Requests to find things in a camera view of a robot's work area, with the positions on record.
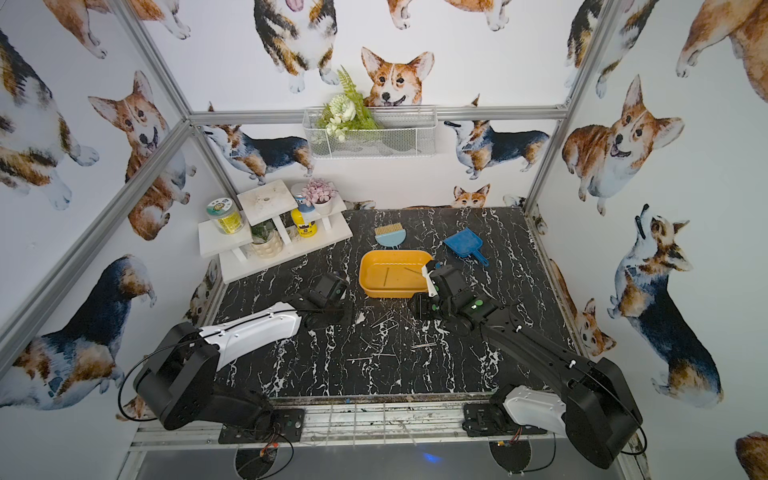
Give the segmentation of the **yellow plastic storage box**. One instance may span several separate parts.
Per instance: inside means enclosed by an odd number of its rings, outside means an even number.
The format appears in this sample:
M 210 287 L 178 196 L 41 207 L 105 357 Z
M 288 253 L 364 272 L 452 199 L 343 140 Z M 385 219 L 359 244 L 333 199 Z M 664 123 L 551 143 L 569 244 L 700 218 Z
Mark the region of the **yellow plastic storage box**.
M 362 257 L 359 284 L 370 298 L 410 299 L 428 291 L 422 269 L 432 260 L 420 250 L 373 250 Z

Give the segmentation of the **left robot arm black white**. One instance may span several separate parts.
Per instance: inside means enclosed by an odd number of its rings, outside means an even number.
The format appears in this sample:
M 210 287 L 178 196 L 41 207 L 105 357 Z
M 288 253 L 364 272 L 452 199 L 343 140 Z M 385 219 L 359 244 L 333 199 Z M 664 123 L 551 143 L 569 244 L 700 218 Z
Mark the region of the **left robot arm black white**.
M 138 397 L 167 430 L 194 421 L 220 423 L 259 435 L 276 430 L 274 407 L 262 394 L 219 384 L 216 375 L 238 358 L 300 329 L 325 329 L 349 316 L 343 305 L 349 283 L 330 272 L 308 290 L 254 314 L 197 328 L 172 327 L 156 349 L 136 366 Z

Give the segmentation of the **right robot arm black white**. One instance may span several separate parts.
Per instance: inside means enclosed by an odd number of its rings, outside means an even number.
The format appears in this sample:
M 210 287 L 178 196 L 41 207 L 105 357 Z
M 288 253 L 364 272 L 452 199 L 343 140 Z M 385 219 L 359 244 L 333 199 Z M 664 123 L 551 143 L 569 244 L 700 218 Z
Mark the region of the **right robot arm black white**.
M 594 362 L 534 331 L 500 301 L 474 292 L 456 268 L 431 260 L 420 270 L 427 290 L 415 294 L 416 317 L 439 320 L 460 336 L 480 334 L 548 386 L 512 388 L 502 410 L 521 426 L 566 436 L 591 464 L 607 469 L 642 428 L 642 415 L 621 369 Z

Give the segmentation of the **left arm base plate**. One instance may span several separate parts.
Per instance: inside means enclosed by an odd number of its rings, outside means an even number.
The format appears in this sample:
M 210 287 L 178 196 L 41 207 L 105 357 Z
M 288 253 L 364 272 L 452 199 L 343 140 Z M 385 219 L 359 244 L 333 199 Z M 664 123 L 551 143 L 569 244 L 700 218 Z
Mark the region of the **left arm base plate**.
M 266 410 L 256 417 L 255 423 L 251 426 L 224 425 L 218 443 L 298 442 L 301 439 L 304 421 L 304 409 Z

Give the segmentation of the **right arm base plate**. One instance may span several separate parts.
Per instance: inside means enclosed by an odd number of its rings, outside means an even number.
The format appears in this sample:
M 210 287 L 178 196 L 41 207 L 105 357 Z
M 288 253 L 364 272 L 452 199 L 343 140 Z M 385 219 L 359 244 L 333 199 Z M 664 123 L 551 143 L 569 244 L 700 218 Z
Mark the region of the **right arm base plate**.
M 547 430 L 519 425 L 500 407 L 490 403 L 468 403 L 462 407 L 462 429 L 469 437 L 546 435 Z

